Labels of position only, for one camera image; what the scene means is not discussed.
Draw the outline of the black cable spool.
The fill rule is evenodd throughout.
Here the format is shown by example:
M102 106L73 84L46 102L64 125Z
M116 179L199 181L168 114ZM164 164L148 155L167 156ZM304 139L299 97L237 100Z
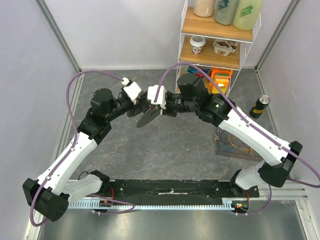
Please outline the black cable spool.
M146 112L135 112L135 106L133 107L133 109L131 109L127 112L127 116L129 118L133 118L133 117L143 113L143 115L141 116L141 118L138 120L138 122L136 124L137 128L142 128L142 127L148 125L155 118L157 118L161 113L160 107L158 105L152 105L150 102L149 102L149 109Z

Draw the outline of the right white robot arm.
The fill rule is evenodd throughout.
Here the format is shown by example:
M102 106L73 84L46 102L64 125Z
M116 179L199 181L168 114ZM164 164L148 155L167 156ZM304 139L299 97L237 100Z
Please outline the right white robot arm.
M165 115L195 112L200 120L233 134L262 157L261 162L240 169L233 175L229 184L233 196L240 197L261 183L276 188L285 184L303 148L299 142L277 138L245 115L224 94L209 93L204 81L197 75L185 74L177 83L179 94L156 85L151 102L159 105Z

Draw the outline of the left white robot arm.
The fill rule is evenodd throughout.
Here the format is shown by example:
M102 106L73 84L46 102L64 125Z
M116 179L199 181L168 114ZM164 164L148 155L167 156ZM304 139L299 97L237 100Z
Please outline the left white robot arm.
M22 185L30 211L37 211L55 222L68 206L83 197L97 194L106 196L110 191L110 178L98 170L85 178L68 183L69 178L85 157L92 152L111 131L111 121L127 114L133 117L147 102L147 92L131 99L125 90L117 98L108 88L97 90L90 101L91 107L76 129L75 137L55 162L36 180L28 178Z

